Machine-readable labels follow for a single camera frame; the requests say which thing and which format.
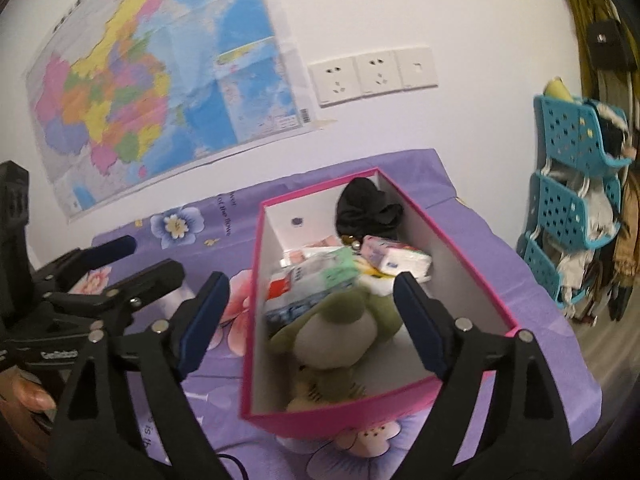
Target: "flower print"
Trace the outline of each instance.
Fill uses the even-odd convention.
[[[204,229],[204,218],[197,207],[180,207],[151,217],[151,233],[160,238],[161,247],[189,245]]]
[[[313,480],[388,480],[422,429],[425,410],[364,431],[342,431],[333,440],[277,440],[297,454],[311,455],[306,472]]]
[[[237,356],[244,355],[246,345],[246,331],[249,325],[249,295],[251,294],[251,270],[241,270],[229,280],[231,292],[229,302],[220,319],[220,325],[211,339],[209,349],[215,348],[222,342],[223,328],[231,324],[226,339],[229,349]]]
[[[90,270],[71,288],[71,294],[100,294],[109,284],[111,267]]]

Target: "blue flower print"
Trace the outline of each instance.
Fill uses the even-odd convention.
[[[428,410],[364,431],[343,431],[333,440],[277,440],[297,454],[311,455],[312,480],[389,480],[422,429]]]
[[[160,238],[163,249],[193,244],[203,229],[204,218],[197,207],[170,209],[151,217],[151,233]]]

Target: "floor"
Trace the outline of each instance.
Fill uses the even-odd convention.
[[[602,388],[602,416],[579,443],[580,454],[598,443],[640,375],[640,283],[636,283],[624,317],[610,320],[605,306],[591,327],[572,323],[584,361]]]

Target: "teal plastic basket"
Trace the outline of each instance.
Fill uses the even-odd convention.
[[[527,244],[523,259],[531,269],[533,276],[556,302],[558,308],[564,308],[561,297],[562,274],[556,270],[556,266],[542,250],[542,247],[531,238],[531,232],[525,234]],[[589,290],[590,284],[586,284],[581,290],[574,291],[571,304],[576,304],[583,300]]]
[[[569,252],[583,249],[596,250],[612,241],[620,229],[616,222],[616,234],[597,240],[587,238],[588,212],[584,200],[578,194],[539,171],[540,202],[538,225],[548,232],[560,246]],[[620,211],[620,181],[616,176],[603,179],[605,193],[614,211]]]
[[[598,115],[593,107],[537,96],[542,108],[546,156],[589,177],[613,176],[632,163],[605,153]],[[620,108],[612,107],[626,121]]]

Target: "plush toy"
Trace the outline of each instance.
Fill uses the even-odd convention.
[[[269,345],[276,354],[291,352],[296,358],[294,399],[341,402],[364,395],[353,381],[353,366],[401,326],[391,296],[376,296],[356,286],[328,295],[277,332]]]

